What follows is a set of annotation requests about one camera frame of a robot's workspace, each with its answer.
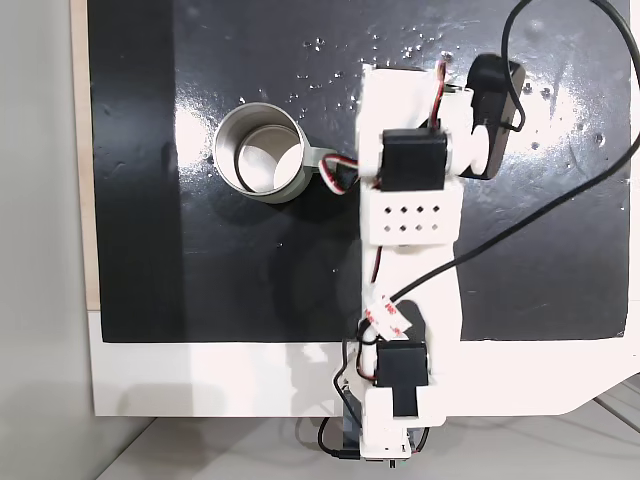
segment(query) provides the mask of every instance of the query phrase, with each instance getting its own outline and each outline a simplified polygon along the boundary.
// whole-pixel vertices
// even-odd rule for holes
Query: white bracket
[[[449,178],[444,190],[363,192],[363,240],[372,245],[443,245],[458,239],[462,186]]]

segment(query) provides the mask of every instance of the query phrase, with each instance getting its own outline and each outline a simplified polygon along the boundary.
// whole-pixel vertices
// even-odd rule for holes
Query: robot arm
[[[524,69],[512,67],[519,90]],[[365,68],[357,145],[363,305],[371,325],[359,329],[361,353],[352,355],[343,377],[362,407],[363,458],[409,458],[408,430],[439,426],[447,417],[462,327],[456,272],[403,297],[412,315],[402,315],[389,297],[454,258],[460,177],[491,178],[502,161],[503,125],[515,111],[496,81],[502,75],[499,57],[481,55],[469,88],[443,92],[437,72]],[[420,323],[421,337],[405,334],[422,332]],[[376,341],[379,335],[384,341]]]

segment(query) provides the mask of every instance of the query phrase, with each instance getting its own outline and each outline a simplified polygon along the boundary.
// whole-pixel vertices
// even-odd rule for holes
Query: silver cup
[[[213,141],[215,164],[225,182],[249,198],[284,203],[302,193],[324,155],[282,109],[247,103],[230,112]]]

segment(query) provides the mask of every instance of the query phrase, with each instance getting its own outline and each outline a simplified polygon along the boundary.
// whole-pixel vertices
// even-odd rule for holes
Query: cup handle
[[[331,153],[336,153],[336,151],[330,148],[309,147],[309,153],[304,156],[303,165],[305,167],[318,168],[320,160]]]

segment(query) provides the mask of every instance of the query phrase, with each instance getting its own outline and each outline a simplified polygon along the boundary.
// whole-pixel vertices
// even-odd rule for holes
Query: black wire
[[[524,127],[524,123],[527,121],[527,115],[524,112],[524,107],[520,102],[520,97],[518,92],[516,92],[516,87],[513,85],[513,78],[511,77],[511,62],[509,61],[509,34],[511,33],[511,27],[513,26],[513,22],[515,21],[518,14],[522,11],[524,7],[526,7],[532,0],[524,0],[515,6],[511,13],[507,17],[507,21],[504,23],[504,28],[502,29],[502,45],[500,55],[502,56],[502,68],[504,70],[505,80],[507,81],[507,89],[509,90],[509,95],[511,96],[511,101],[518,110],[520,114],[520,123],[517,127],[513,125],[503,125],[503,127],[512,130],[514,132],[520,132],[522,127]]]
[[[416,445],[416,449],[414,453],[420,453],[422,451],[425,444],[427,443],[427,438],[429,438],[429,427],[425,427],[422,430],[422,436],[420,437],[420,441],[418,442],[418,445]]]
[[[356,422],[360,428],[362,428],[362,422],[357,417],[355,410],[349,403],[349,400],[347,399],[346,395],[342,391],[342,388],[340,388],[340,384],[338,383],[338,381],[340,380],[340,377],[342,376],[342,374],[346,369],[347,369],[347,339],[343,338],[342,339],[342,367],[340,367],[340,370],[338,370],[338,373],[336,373],[336,375],[333,377],[333,388],[335,388],[336,392],[338,392],[338,395],[340,395],[340,398],[342,399],[342,403],[344,403],[345,407],[347,407],[347,410],[349,410],[351,417],[353,417],[353,421]]]
[[[327,423],[329,423],[329,417],[325,417],[320,424],[320,428],[318,429],[318,446],[320,449],[332,457],[338,456],[338,450],[334,450],[333,448],[329,448],[324,444],[324,429],[327,427]]]
[[[363,344],[363,340],[360,340],[358,342],[358,354],[356,355],[356,372],[358,373],[358,376],[360,378],[364,378],[369,382],[373,382],[375,380],[375,377],[367,377],[360,371],[360,358],[362,357],[362,344]]]
[[[364,340],[362,337],[364,335],[364,332],[369,330],[369,327],[371,327],[371,324],[366,319],[362,319],[360,320],[360,323],[358,323],[358,328],[356,330],[356,340],[362,345],[375,345],[376,343],[378,343],[378,340],[382,338],[380,337],[380,335],[376,335],[376,338],[374,338],[373,340]]]
[[[522,11],[522,9],[524,7],[526,7],[529,3],[531,3],[531,1],[532,0],[523,0],[523,1],[521,1],[514,8],[513,12],[511,12],[511,14],[509,15],[509,19],[507,21],[508,22],[510,21],[510,23],[505,25],[505,32],[506,32],[507,40],[508,40],[509,29],[511,28],[511,24],[513,23],[513,20],[518,15],[518,13],[520,13],[520,11]],[[611,19],[611,21],[613,21],[613,23],[617,27],[618,31],[622,35],[622,37],[623,37],[623,39],[624,39],[624,41],[625,41],[625,43],[627,45],[627,48],[628,48],[629,53],[631,55],[631,60],[633,61],[633,66],[634,66],[635,71],[636,71],[636,77],[638,78],[638,81],[640,82],[640,51],[638,51],[638,46],[636,45],[636,41],[635,41],[635,39],[633,37],[633,34],[631,33],[629,25],[627,25],[627,22],[622,17],[622,15],[620,15],[620,13],[609,2],[607,2],[605,0],[589,0],[589,1],[591,3],[593,3],[593,4],[595,4],[596,6],[598,6],[605,14],[607,14],[607,16]],[[505,58],[506,58],[506,55],[505,55],[506,53],[507,53],[507,50],[506,50],[505,45],[503,43],[502,54],[503,54],[503,56]],[[507,80],[507,84],[510,84],[511,87],[513,87],[513,82],[511,80],[511,74],[510,74],[510,71],[509,71],[508,68],[505,70],[505,76],[508,79]],[[517,103],[519,103],[519,100],[517,99],[517,94],[515,94],[515,89],[510,88],[509,92],[512,95],[513,102],[516,103],[516,105],[517,105]],[[638,150],[639,147],[640,147],[640,135],[638,135],[638,137],[636,137],[635,141],[631,144],[629,149],[620,157],[620,159],[618,159],[613,165],[611,165],[611,167],[606,169],[604,172],[596,175],[595,177],[593,177],[590,180],[587,180],[583,184],[571,189],[570,191],[568,191],[564,195],[559,196],[555,200],[549,202],[548,204],[544,205],[543,207],[539,208],[538,210],[536,210],[535,212],[530,214],[528,217],[526,217],[523,220],[519,221],[515,225],[507,228],[504,232],[499,233],[498,235],[496,235],[495,237],[491,238],[490,240],[487,240],[482,245],[474,248],[473,250],[471,250],[471,251],[469,251],[469,252],[467,252],[467,253],[465,253],[465,254],[457,257],[457,258],[455,258],[454,260],[452,260],[452,261],[450,261],[448,263],[445,263],[444,265],[439,266],[435,270],[432,270],[431,272],[426,273],[425,275],[417,278],[416,280],[414,280],[413,282],[411,282],[410,284],[408,284],[407,286],[405,286],[404,288],[402,288],[401,290],[396,292],[394,295],[392,295],[390,297],[391,301],[395,302],[395,301],[399,300],[401,297],[403,297],[404,295],[409,293],[411,290],[419,287],[420,285],[422,285],[426,281],[431,280],[433,277],[435,277],[435,276],[437,276],[437,275],[439,275],[439,274],[441,274],[443,272],[446,272],[450,268],[453,268],[453,267],[456,267],[458,265],[461,265],[464,262],[467,262],[467,261],[477,257],[478,255],[480,255],[480,254],[484,253],[485,251],[489,250],[494,245],[500,243],[501,241],[505,240],[506,238],[509,238],[511,235],[514,235],[514,234],[518,233],[520,230],[522,230],[523,228],[527,227],[531,223],[535,222],[536,220],[538,220],[542,216],[546,215],[547,213],[549,213],[554,208],[559,207],[560,205],[566,203],[567,201],[569,201],[570,199],[574,198],[575,196],[577,196],[577,195],[579,195],[579,194],[581,194],[583,192],[586,192],[591,187],[593,187],[593,186],[601,183],[602,181],[606,180],[607,178],[611,177],[614,173],[616,173],[618,170],[620,170],[622,167],[624,167],[626,165],[626,163],[633,157],[634,153],[636,153],[636,151]]]

